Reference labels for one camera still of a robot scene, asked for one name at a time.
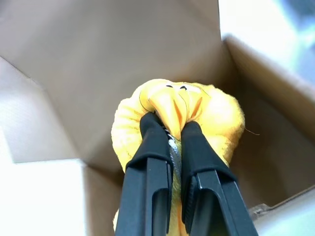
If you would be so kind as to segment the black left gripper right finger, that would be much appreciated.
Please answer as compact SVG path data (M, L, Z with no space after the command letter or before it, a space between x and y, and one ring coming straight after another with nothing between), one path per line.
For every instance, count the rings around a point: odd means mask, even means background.
M256 236L237 179L197 122L182 130L182 222L190 236Z

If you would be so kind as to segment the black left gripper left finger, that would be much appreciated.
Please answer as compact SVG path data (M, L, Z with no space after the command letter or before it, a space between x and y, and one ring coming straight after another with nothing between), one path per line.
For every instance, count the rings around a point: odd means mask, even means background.
M169 230L173 162L168 137L154 113L140 120L142 142L126 165L117 236L164 236Z

